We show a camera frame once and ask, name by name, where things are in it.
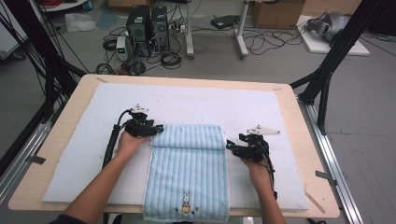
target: blue striped towel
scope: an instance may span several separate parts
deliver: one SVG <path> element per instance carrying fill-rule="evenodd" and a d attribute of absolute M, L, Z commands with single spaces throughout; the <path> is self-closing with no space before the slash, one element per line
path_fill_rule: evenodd
<path fill-rule="evenodd" d="M 227 222 L 225 139 L 216 125 L 165 125 L 151 140 L 145 220 Z"/>

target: floor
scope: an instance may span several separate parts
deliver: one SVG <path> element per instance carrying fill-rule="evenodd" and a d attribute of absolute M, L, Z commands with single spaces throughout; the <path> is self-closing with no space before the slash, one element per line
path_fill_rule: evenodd
<path fill-rule="evenodd" d="M 96 9 L 87 14 L 98 21 L 102 13 Z M 193 22 L 208 27 L 209 21 L 209 18 L 201 18 Z M 124 19 L 118 19 L 105 30 L 65 33 L 64 38 L 86 67 L 94 71 L 96 65 L 104 61 L 103 37 L 124 24 Z M 396 53 L 395 42 L 370 41 Z M 396 95 L 396 58 L 362 39 L 361 43 L 370 55 L 347 56 L 332 78 L 326 130 L 363 222 L 392 223 L 396 220 L 396 175 L 393 173 L 396 161 L 396 119 L 393 117 L 396 109 L 393 99 Z M 80 67 L 71 50 L 63 46 L 67 60 Z M 208 31 L 194 33 L 194 46 L 194 60 L 188 60 L 185 49 L 182 49 L 180 68 L 166 70 L 166 73 L 162 69 L 151 69 L 145 75 L 291 83 L 315 71 L 326 56 L 308 53 L 301 44 L 286 45 L 260 56 L 250 54 L 240 60 L 231 33 L 213 34 Z M 39 82 L 28 60 L 0 61 L 0 157 L 43 101 Z M 11 194 L 12 191 L 0 205 L 2 223 L 46 223 L 58 215 L 10 211 L 7 201 Z M 326 221 L 347 223 L 344 215 Z M 288 223 L 308 222 L 301 218 L 288 218 Z"/>

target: cable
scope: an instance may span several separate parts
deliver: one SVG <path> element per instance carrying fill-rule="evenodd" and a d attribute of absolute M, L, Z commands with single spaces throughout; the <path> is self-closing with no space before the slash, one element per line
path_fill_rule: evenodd
<path fill-rule="evenodd" d="M 385 41 L 385 42 L 396 42 L 396 37 L 391 38 L 391 37 L 389 37 L 389 35 L 375 34 L 370 31 L 364 32 L 363 35 L 368 38 L 375 38 L 375 39 Z"/>
<path fill-rule="evenodd" d="M 258 164 L 258 165 L 260 165 L 260 166 L 263 166 L 263 167 L 265 167 L 265 168 L 268 169 L 268 166 L 266 166 L 266 165 L 260 164 L 260 163 L 258 163 L 258 162 L 254 162 L 254 163 L 256 163 L 256 164 Z"/>
<path fill-rule="evenodd" d="M 122 120 L 122 117 L 126 114 L 126 113 L 129 113 L 129 112 L 131 112 L 131 110 L 130 109 L 128 109 L 128 110 L 125 110 L 124 112 L 122 112 L 122 114 L 120 115 L 120 117 L 119 117 L 119 121 L 117 122 L 117 125 L 119 125 L 120 126 L 120 123 L 121 123 L 121 120 Z"/>
<path fill-rule="evenodd" d="M 107 36 L 103 37 L 103 40 L 117 39 L 117 37 L 119 37 L 119 36 L 125 36 L 125 35 L 122 35 L 122 33 L 125 32 L 126 30 L 127 30 L 127 29 L 126 29 L 125 26 L 119 27 L 119 28 L 117 28 L 117 29 L 114 29 L 114 30 L 110 31 L 110 33 L 108 33 Z"/>
<path fill-rule="evenodd" d="M 194 16 L 195 12 L 196 12 L 196 11 L 198 10 L 198 8 L 201 6 L 202 1 L 203 1 L 203 0 L 201 0 L 201 1 L 199 2 L 198 7 L 194 10 L 194 12 L 192 12 L 191 16 L 186 20 L 186 22 L 184 23 L 184 25 L 187 24 L 187 21 L 189 21 L 189 20 L 192 19 L 192 17 Z"/>
<path fill-rule="evenodd" d="M 38 8 L 39 8 L 39 12 L 40 12 L 40 14 L 41 14 L 41 17 L 43 17 L 43 18 L 46 18 L 46 15 L 48 15 L 48 12 L 47 12 L 47 10 L 45 9 L 45 8 L 41 8 L 41 7 L 39 7 L 38 6 Z M 51 20 L 48 20 L 48 22 L 49 22 L 49 25 L 50 25 L 50 27 L 52 28 L 52 31 L 54 32 L 54 33 L 57 33 L 60 37 L 61 37 L 61 39 L 62 39 L 62 41 L 66 44 L 66 46 L 72 51 L 72 53 L 74 54 L 74 56 L 77 58 L 77 60 L 79 61 L 79 63 L 82 65 L 82 67 L 85 69 L 85 71 L 84 72 L 86 72 L 86 73 L 90 73 L 90 71 L 88 70 L 88 68 L 84 65 L 84 63 L 81 61 L 81 59 L 77 56 L 77 54 L 73 51 L 73 49 L 70 47 L 70 45 L 69 45 L 69 43 L 64 39 L 64 36 L 60 33 L 60 31 L 58 30 L 58 29 L 56 29 L 56 27 L 53 25 L 53 23 L 52 23 L 52 21 Z M 61 45 L 60 45 L 60 42 L 59 42 L 59 40 L 58 40 L 58 38 L 57 38 L 57 36 L 55 36 L 55 39 L 56 39 L 56 42 L 58 43 L 58 50 L 62 53 L 62 47 L 61 47 Z"/>
<path fill-rule="evenodd" d="M 167 69 L 178 69 L 181 66 L 181 57 L 174 52 L 165 52 L 161 56 L 161 65 Z"/>
<path fill-rule="evenodd" d="M 249 46 L 247 45 L 247 49 L 249 49 L 249 51 L 254 55 L 263 55 L 266 51 L 268 51 L 270 49 L 279 49 L 285 45 L 300 45 L 303 43 L 302 34 L 295 35 L 290 32 L 283 32 L 283 31 L 273 31 L 273 32 L 265 31 L 265 32 L 261 33 L 259 31 L 251 30 L 251 29 L 250 30 L 246 29 L 246 31 L 256 33 L 255 35 L 243 34 L 245 41 L 247 39 L 252 38 L 252 43 Z M 285 35 L 289 35 L 290 38 L 283 39 L 282 36 L 285 36 Z M 259 47 L 254 48 L 257 38 L 261 39 L 262 42 Z M 262 50 L 265 43 L 268 43 L 272 47 Z"/>
<path fill-rule="evenodd" d="M 160 68 L 160 69 L 163 70 L 163 72 L 165 73 L 165 77 L 168 77 L 168 73 L 166 72 L 165 69 L 161 68 L 160 65 L 155 65 L 153 62 L 151 62 L 151 65 L 152 65 L 153 67 L 147 69 L 145 72 L 147 72 L 148 70 L 151 70 L 151 69 L 153 69 L 153 68 Z"/>
<path fill-rule="evenodd" d="M 38 53 L 34 52 L 27 44 L 25 44 L 23 37 L 18 33 L 17 30 L 14 29 L 13 25 L 12 25 L 12 21 L 11 18 L 8 15 L 8 12 L 6 10 L 6 7 L 3 5 L 3 2 L 0 1 L 0 4 L 3 8 L 3 10 L 6 12 L 7 18 L 0 13 L 0 19 L 3 19 L 3 25 L 5 26 L 5 28 L 9 31 L 12 32 L 14 34 L 16 34 L 16 36 L 14 36 L 14 38 L 17 40 L 17 42 L 20 44 L 21 48 L 25 51 L 29 51 L 29 53 L 31 53 L 33 55 L 33 57 L 35 57 L 35 59 L 40 63 L 41 66 L 44 66 L 44 64 L 42 63 L 42 61 L 40 61 L 40 57 L 38 55 Z"/>
<path fill-rule="evenodd" d="M 110 31 L 108 36 L 113 36 L 112 32 L 114 32 L 116 30 Z M 117 49 L 117 38 L 116 37 L 109 38 L 109 37 L 105 36 L 104 40 L 105 41 L 103 42 L 102 47 L 103 47 L 103 49 L 106 50 L 106 52 L 105 52 L 105 62 L 104 63 L 99 63 L 96 66 L 96 70 L 95 70 L 96 74 L 101 74 L 101 75 L 102 74 L 112 74 L 114 72 L 113 68 L 111 67 L 111 65 L 109 63 L 113 59 L 113 56 L 116 54 L 116 49 Z M 107 55 L 107 53 L 109 51 L 114 51 L 112 53 L 110 59 L 108 59 L 108 55 Z"/>
<path fill-rule="evenodd" d="M 373 43 L 373 42 L 371 42 L 371 41 L 369 41 L 369 40 L 367 40 L 367 39 L 365 39 L 365 38 L 363 38 L 363 37 L 361 37 L 361 39 L 363 39 L 364 41 L 368 42 L 369 44 L 372 44 L 372 45 L 376 46 L 376 47 L 379 48 L 379 49 L 384 50 L 386 53 L 388 53 L 388 54 L 393 55 L 393 56 L 396 57 L 396 54 L 394 54 L 394 53 L 392 53 L 392 52 L 390 52 L 390 51 L 388 51 L 388 50 L 386 50 L 386 49 L 383 49 L 383 48 L 379 47 L 377 44 L 375 44 L 375 43 Z"/>

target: hand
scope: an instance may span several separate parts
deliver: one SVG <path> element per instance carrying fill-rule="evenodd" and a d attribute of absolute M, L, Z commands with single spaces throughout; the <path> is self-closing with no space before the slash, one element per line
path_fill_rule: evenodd
<path fill-rule="evenodd" d="M 246 159 L 241 159 L 241 161 L 247 166 L 249 169 L 250 180 L 256 190 L 270 190 L 271 188 L 271 179 L 270 174 L 268 173 L 267 163 L 265 160 L 254 162 Z"/>
<path fill-rule="evenodd" d="M 150 137 L 133 137 L 127 132 L 121 134 L 117 156 L 130 159 L 139 149 L 140 145 L 148 141 Z"/>

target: desktop computer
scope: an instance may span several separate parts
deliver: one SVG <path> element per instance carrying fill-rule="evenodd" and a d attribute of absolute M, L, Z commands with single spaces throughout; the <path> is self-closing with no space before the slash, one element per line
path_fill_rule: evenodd
<path fill-rule="evenodd" d="M 151 41 L 153 34 L 149 6 L 132 6 L 126 28 L 131 40 L 132 54 L 140 57 L 150 56 L 154 43 Z"/>
<path fill-rule="evenodd" d="M 168 51 L 170 48 L 166 7 L 154 7 L 151 10 L 151 22 L 153 34 L 155 36 L 155 49 L 161 51 Z"/>

